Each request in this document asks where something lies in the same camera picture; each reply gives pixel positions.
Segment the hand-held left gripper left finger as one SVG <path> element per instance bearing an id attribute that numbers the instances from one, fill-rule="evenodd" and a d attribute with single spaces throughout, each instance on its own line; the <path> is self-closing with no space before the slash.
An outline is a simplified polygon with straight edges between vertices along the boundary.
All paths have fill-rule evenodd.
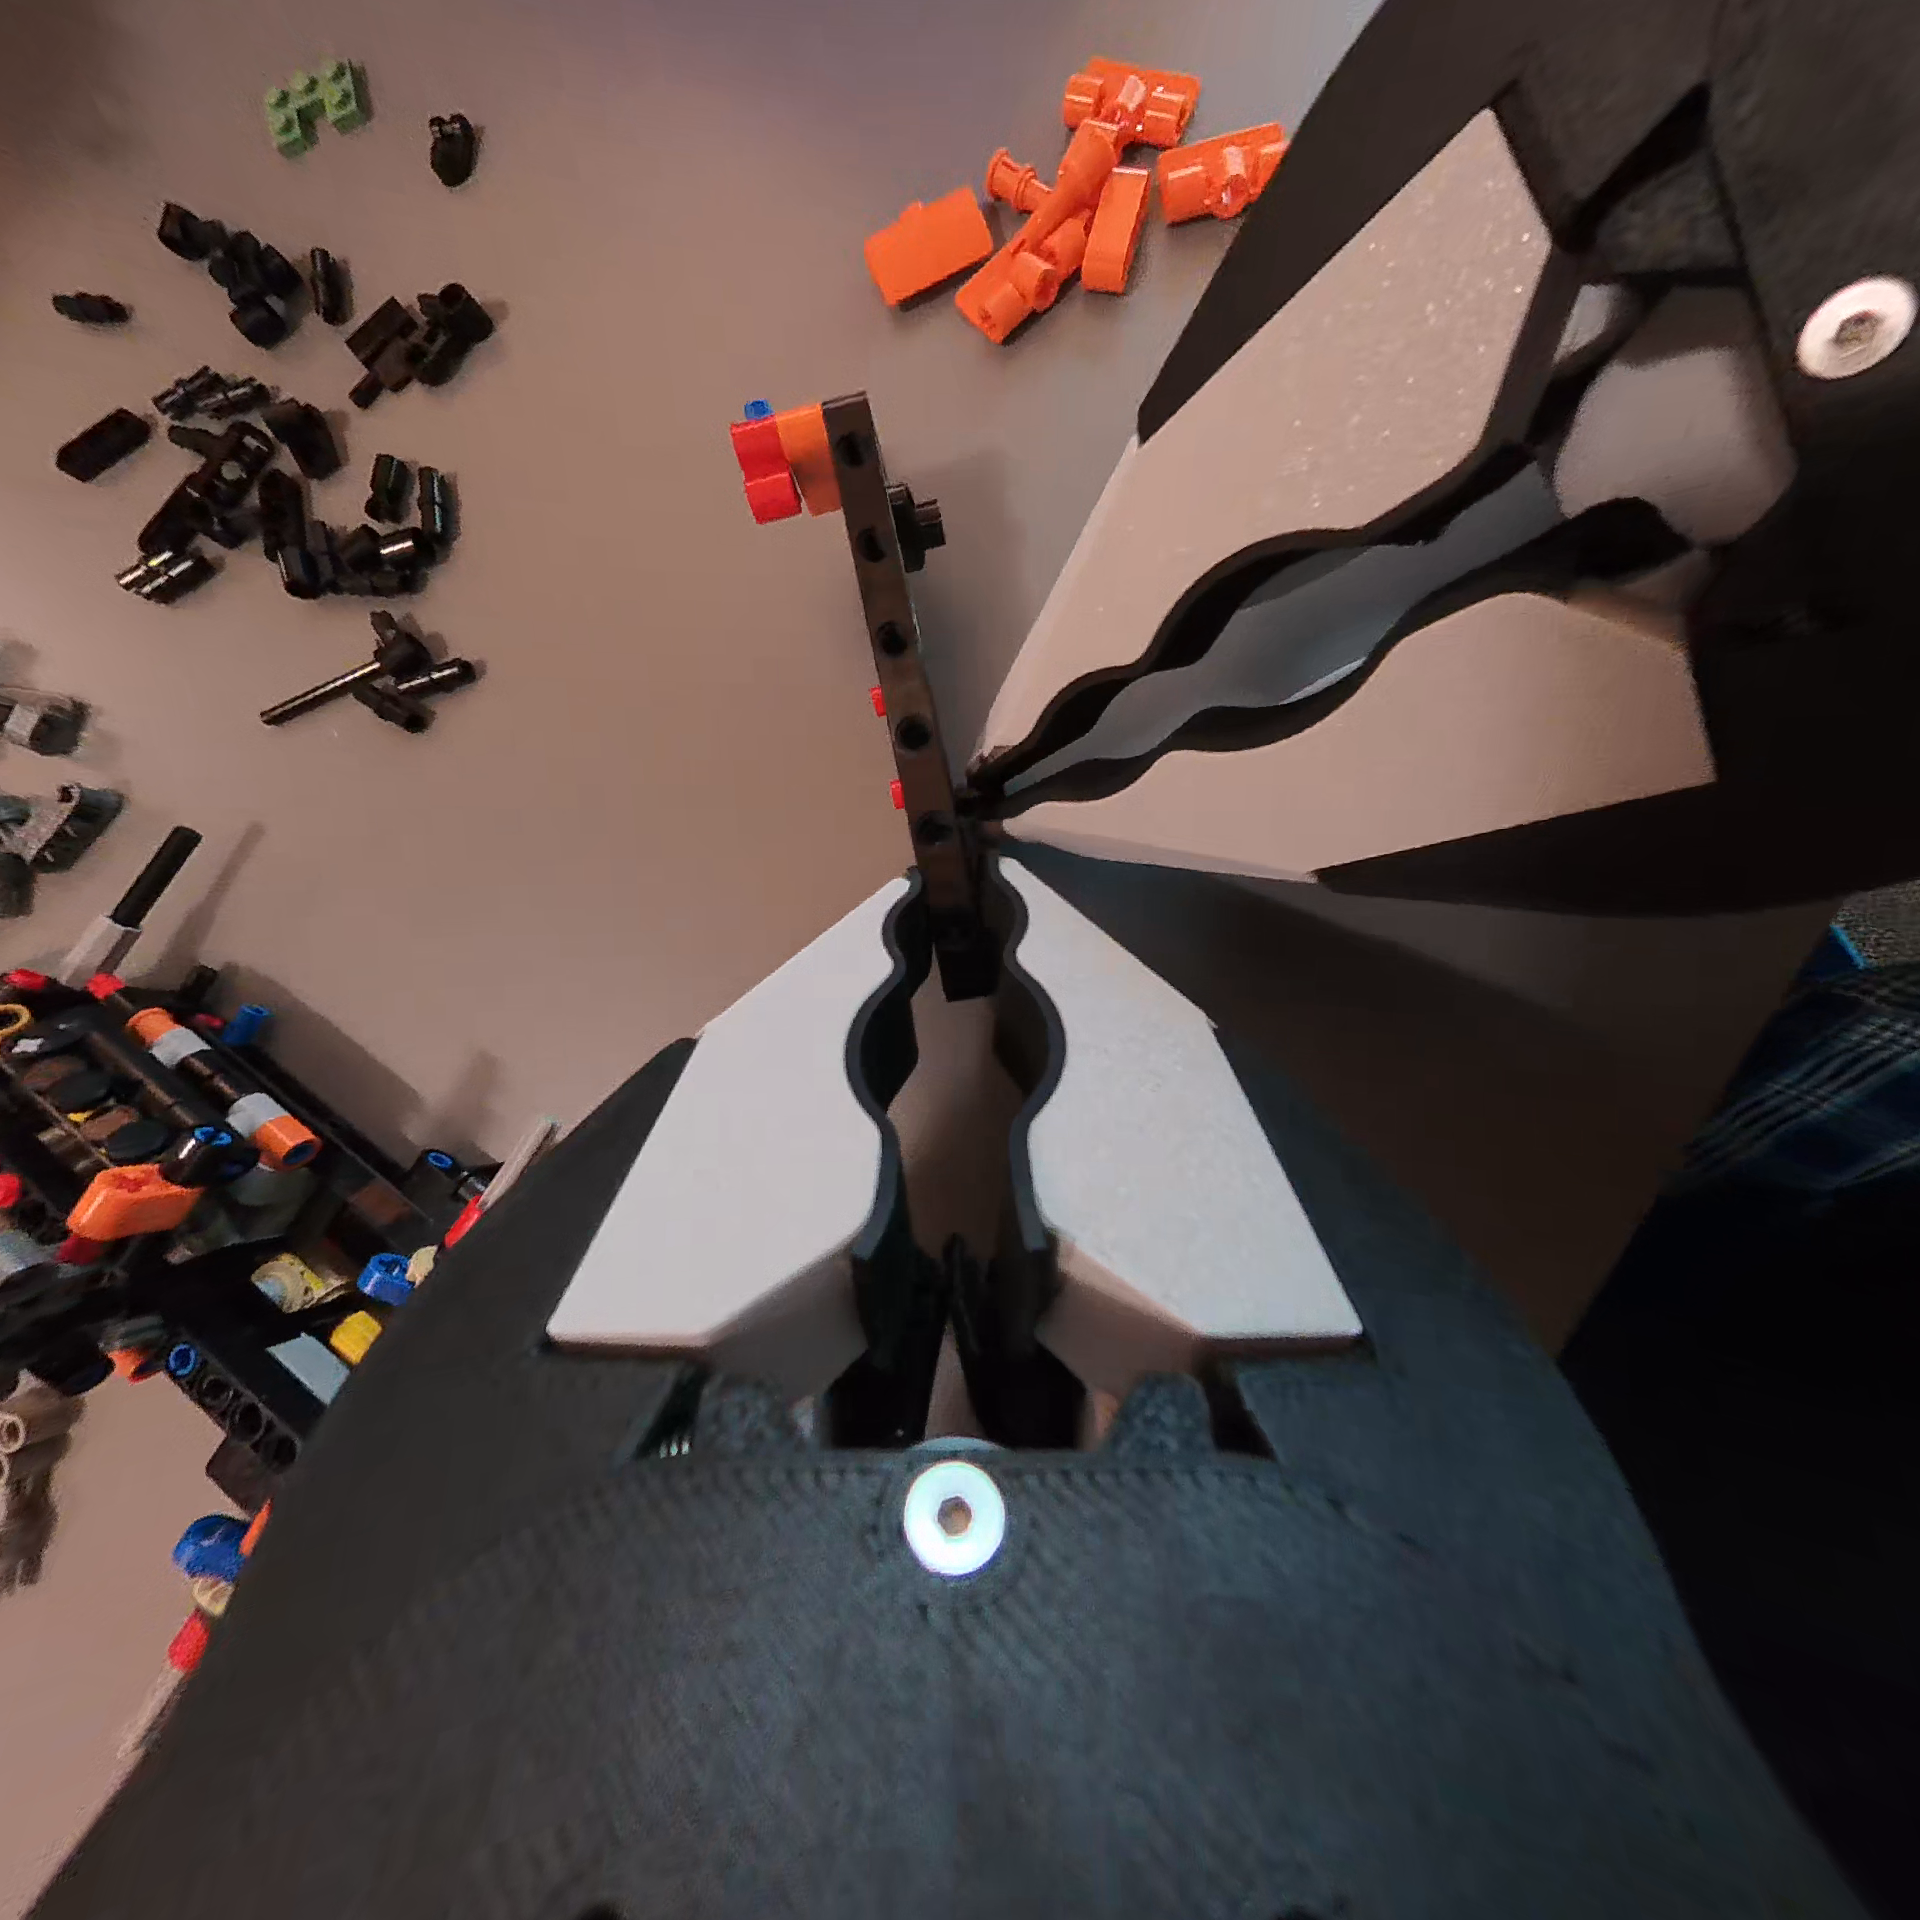
<path id="1" fill-rule="evenodd" d="M 786 1401 L 879 1354 L 919 1240 L 893 1110 L 931 965 L 890 880 L 709 1021 L 547 1322 L 563 1351 L 691 1361 Z"/>

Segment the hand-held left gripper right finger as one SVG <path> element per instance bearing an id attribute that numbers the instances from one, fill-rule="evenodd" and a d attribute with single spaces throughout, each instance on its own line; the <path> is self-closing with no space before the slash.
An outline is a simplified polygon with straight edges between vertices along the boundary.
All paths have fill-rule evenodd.
<path id="1" fill-rule="evenodd" d="M 1021 1281 L 1090 1391 L 1330 1354 L 1363 1327 L 1214 1022 L 1019 861 L 996 864 Z"/>

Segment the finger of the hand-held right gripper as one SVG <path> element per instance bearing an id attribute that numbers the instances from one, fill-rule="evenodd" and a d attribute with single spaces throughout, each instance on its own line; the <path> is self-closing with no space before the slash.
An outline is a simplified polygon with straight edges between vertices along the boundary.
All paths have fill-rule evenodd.
<path id="1" fill-rule="evenodd" d="M 1507 108 L 1419 140 L 1351 232 L 1361 157 L 1307 127 L 1141 408 L 996 697 L 977 774 L 1043 771 L 1139 685 L 1280 707 L 1384 640 L 1361 607 L 1447 590 L 1614 500 L 1684 552 L 1796 480 L 1741 288 L 1643 294 L 1554 234 Z"/>
<path id="2" fill-rule="evenodd" d="M 1371 858 L 1714 782 L 1684 620 L 1620 595 L 1497 595 L 1194 744 L 1083 762 L 996 834 L 1083 858 L 1320 880 Z"/>

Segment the black lego beam assembly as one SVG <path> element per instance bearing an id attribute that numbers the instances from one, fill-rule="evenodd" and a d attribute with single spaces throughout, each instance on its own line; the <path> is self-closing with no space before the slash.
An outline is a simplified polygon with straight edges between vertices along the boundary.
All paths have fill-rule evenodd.
<path id="1" fill-rule="evenodd" d="M 969 794 L 951 774 L 929 677 L 916 577 L 947 547 L 934 498 L 893 478 L 863 392 L 777 411 L 750 401 L 730 441 L 757 524 L 839 515 L 876 660 L 871 707 L 896 758 L 896 808 L 923 878 L 934 964 L 950 1000 L 999 988 L 1001 945 L 987 918 Z"/>

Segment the pile of orange lego pieces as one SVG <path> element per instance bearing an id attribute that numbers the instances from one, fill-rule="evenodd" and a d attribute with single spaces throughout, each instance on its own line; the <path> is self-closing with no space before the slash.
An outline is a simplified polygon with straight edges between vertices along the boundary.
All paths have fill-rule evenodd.
<path id="1" fill-rule="evenodd" d="M 1123 297 L 1151 218 L 1239 220 L 1289 154 L 1291 137 L 1271 121 L 1201 137 L 1201 101 L 1190 71 L 1083 61 L 1064 85 L 1054 168 L 996 150 L 980 187 L 910 204 L 863 241 L 880 301 L 910 310 L 950 294 L 974 335 L 1006 345 L 1073 287 Z"/>

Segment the partly built lego chassis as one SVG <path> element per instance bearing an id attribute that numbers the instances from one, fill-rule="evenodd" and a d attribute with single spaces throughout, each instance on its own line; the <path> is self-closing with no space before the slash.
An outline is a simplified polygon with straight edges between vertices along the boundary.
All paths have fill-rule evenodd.
<path id="1" fill-rule="evenodd" d="M 149 995 L 4 977 L 4 1474 L 100 1384 L 163 1380 L 219 1428 L 206 1478 L 277 1492 L 441 1254 L 561 1138 L 410 1167 L 219 1021 L 203 970 Z"/>

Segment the black lego axle with connectors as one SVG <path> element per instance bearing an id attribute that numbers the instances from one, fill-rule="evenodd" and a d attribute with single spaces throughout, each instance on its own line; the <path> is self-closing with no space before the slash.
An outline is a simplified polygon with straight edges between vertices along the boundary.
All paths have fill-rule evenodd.
<path id="1" fill-rule="evenodd" d="M 369 660 L 264 708 L 261 724 L 284 730 L 326 707 L 351 701 L 387 727 L 421 734 L 431 727 L 431 701 L 464 691 L 483 677 L 466 657 L 437 657 L 429 640 L 394 612 L 379 610 L 369 624 Z"/>

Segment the black and grey lego axle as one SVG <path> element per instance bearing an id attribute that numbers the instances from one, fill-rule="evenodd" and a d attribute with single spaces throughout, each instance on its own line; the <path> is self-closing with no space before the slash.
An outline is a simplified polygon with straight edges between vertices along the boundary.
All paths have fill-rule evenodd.
<path id="1" fill-rule="evenodd" d="M 184 867 L 203 845 L 199 830 L 177 825 L 157 845 L 156 858 L 139 872 L 120 901 L 96 918 L 63 954 L 56 980 L 84 988 L 96 975 L 117 975 L 144 934 L 149 914 Z"/>

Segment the tan lego connectors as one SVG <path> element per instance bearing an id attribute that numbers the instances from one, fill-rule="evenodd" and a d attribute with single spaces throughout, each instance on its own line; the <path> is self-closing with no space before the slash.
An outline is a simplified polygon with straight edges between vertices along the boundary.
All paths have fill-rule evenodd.
<path id="1" fill-rule="evenodd" d="M 57 1468 L 81 1401 L 30 1388 L 4 1402 L 4 1597 L 34 1585 L 57 1530 Z"/>

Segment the cluster of grey lego pieces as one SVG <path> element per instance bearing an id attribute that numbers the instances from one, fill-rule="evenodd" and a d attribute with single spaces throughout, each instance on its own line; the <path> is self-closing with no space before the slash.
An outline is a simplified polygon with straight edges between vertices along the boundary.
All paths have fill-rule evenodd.
<path id="1" fill-rule="evenodd" d="M 89 734 L 93 707 L 73 695 L 4 682 L 4 750 L 67 762 Z M 126 794 L 63 778 L 47 794 L 4 794 L 4 920 L 34 911 L 37 880 L 73 872 L 120 821 Z"/>

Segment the pile of black lego pieces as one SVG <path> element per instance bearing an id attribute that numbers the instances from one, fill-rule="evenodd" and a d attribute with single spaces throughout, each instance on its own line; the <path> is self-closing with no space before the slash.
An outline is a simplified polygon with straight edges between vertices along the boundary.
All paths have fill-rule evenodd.
<path id="1" fill-rule="evenodd" d="M 491 312 L 464 284 L 393 297 L 361 317 L 347 264 L 320 247 L 294 260 L 259 232 L 181 204 L 163 204 L 157 241 L 206 271 L 246 345 L 280 350 L 303 320 L 341 332 L 357 372 L 349 390 L 357 415 L 411 390 L 449 387 L 494 337 Z M 249 544 L 294 600 L 406 597 L 457 537 L 449 475 L 389 452 L 371 458 L 357 524 L 337 528 L 319 518 L 311 492 L 349 465 L 334 415 L 219 367 L 184 372 L 144 411 L 117 405 L 87 422 L 57 450 L 56 468 L 100 482 L 156 438 L 177 447 L 190 465 L 139 532 L 134 564 L 117 575 L 146 607 L 203 590 L 220 558 Z"/>

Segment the green lego piece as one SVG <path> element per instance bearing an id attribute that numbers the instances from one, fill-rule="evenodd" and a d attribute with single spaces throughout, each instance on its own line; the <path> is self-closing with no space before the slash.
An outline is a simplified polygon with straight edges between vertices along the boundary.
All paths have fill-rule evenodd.
<path id="1" fill-rule="evenodd" d="M 371 124 L 371 90 L 357 61 L 326 61 L 264 91 L 261 112 L 280 157 L 311 151 L 323 128 L 349 135 Z"/>

